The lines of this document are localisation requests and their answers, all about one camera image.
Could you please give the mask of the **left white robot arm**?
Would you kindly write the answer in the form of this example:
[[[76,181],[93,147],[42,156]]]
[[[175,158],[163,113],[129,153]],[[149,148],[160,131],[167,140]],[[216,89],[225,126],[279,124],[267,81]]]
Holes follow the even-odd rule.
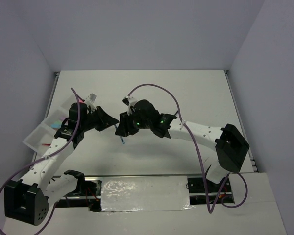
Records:
[[[91,108],[85,103],[73,103],[69,116],[56,131],[40,162],[19,180],[10,180],[5,186],[5,216],[38,226],[46,218],[50,206],[66,194],[83,194],[86,190],[83,173],[67,170],[54,179],[55,173],[83,140],[85,132],[103,131],[116,124],[118,120],[100,106]]]

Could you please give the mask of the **blue cap highlighter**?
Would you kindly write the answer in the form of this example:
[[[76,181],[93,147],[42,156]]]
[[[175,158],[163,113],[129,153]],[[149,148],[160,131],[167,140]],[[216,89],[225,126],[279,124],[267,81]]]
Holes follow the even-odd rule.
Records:
[[[60,129],[61,128],[61,124],[52,124],[50,127],[52,129]]]

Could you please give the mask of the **teal gel pen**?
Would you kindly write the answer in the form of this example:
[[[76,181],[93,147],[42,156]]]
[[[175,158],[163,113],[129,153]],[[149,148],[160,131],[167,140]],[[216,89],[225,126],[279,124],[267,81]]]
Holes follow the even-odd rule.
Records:
[[[124,141],[123,137],[122,136],[119,136],[119,138],[120,138],[122,144],[125,144],[125,141]]]

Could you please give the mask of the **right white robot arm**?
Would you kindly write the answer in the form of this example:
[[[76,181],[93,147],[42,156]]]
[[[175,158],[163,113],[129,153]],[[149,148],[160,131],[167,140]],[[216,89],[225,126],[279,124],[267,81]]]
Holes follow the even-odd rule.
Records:
[[[229,173],[239,173],[249,151],[249,144],[236,126],[211,127],[184,121],[171,114],[161,114],[147,100],[137,101],[131,96],[123,103],[127,111],[120,114],[116,135],[127,137],[141,129],[149,129],[159,138],[193,141],[215,151],[216,159],[208,167],[203,186],[215,191]]]

